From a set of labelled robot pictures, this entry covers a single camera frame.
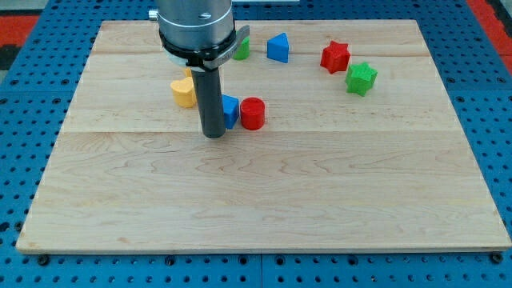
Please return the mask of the green block behind arm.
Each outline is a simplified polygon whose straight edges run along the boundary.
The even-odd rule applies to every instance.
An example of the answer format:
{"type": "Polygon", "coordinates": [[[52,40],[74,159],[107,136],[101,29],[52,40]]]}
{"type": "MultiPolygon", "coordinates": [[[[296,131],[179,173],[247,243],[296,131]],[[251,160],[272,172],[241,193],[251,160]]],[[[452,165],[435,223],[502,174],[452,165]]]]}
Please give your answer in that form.
{"type": "Polygon", "coordinates": [[[246,37],[242,40],[240,46],[237,48],[232,59],[241,61],[245,60],[250,56],[250,38],[246,37]]]}

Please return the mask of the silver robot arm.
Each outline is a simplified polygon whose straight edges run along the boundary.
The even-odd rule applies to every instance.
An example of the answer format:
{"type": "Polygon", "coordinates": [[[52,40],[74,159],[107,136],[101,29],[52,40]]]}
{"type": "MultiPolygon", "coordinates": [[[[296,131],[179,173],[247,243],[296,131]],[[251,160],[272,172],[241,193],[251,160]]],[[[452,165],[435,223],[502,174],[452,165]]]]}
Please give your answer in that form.
{"type": "Polygon", "coordinates": [[[215,70],[250,36],[248,26],[235,26],[231,0],[156,0],[155,5],[149,20],[158,23],[162,48],[178,66],[215,70]]]}

